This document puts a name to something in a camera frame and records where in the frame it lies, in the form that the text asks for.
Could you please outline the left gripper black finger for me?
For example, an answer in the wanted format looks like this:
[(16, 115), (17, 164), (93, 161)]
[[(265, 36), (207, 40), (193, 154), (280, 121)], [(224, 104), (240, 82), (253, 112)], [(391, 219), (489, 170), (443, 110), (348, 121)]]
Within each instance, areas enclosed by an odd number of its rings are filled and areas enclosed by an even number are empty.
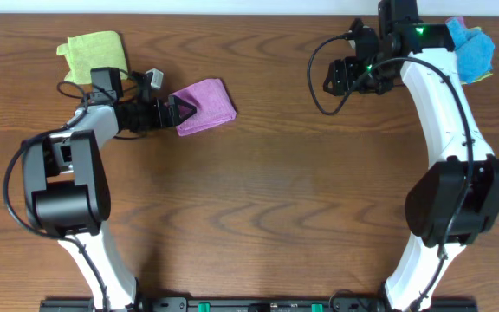
[(190, 119), (197, 111), (196, 110), (191, 110), (188, 111), (185, 114), (181, 114), (180, 112), (173, 112), (171, 113), (170, 117), (170, 126), (171, 127), (177, 127), (183, 124), (185, 121)]
[(196, 106), (176, 95), (171, 94), (168, 97), (168, 103), (170, 107), (177, 111), (178, 114), (191, 114), (197, 112)]

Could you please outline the purple microfiber cloth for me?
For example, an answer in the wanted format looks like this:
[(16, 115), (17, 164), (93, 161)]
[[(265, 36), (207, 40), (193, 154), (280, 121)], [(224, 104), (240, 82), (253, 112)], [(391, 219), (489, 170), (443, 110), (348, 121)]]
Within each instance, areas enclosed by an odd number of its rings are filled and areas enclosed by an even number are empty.
[(198, 133), (232, 121), (237, 117), (226, 88), (219, 78), (209, 78), (172, 93), (193, 105), (197, 112), (179, 126), (179, 136)]

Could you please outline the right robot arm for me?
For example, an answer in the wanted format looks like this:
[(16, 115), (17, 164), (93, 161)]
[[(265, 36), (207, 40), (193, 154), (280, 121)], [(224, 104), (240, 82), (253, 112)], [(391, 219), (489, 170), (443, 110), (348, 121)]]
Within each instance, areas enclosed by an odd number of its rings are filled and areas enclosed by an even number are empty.
[(375, 297), (346, 292), (337, 311), (473, 311), (467, 299), (433, 293), (450, 263), (489, 231), (499, 214), (499, 158), (481, 134), (463, 91), (462, 46), (445, 23), (426, 23), (413, 1), (384, 0), (379, 26), (355, 19), (342, 39), (351, 56), (330, 63), (322, 88), (346, 101), (408, 89), (428, 153), (428, 169), (405, 199), (410, 236)]

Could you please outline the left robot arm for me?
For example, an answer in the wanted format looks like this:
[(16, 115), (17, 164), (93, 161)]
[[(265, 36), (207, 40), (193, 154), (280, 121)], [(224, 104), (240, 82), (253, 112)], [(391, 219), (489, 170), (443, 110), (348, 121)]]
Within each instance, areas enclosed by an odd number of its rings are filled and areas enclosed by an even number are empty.
[(151, 311), (139, 282), (126, 267), (108, 227), (111, 195), (101, 148), (120, 132), (143, 134), (175, 127), (197, 109), (171, 95), (155, 96), (164, 75), (157, 69), (132, 72), (136, 95), (125, 100), (123, 70), (93, 68), (92, 90), (62, 127), (26, 140), (23, 189), (29, 228), (54, 239), (74, 259), (93, 297), (89, 311)]

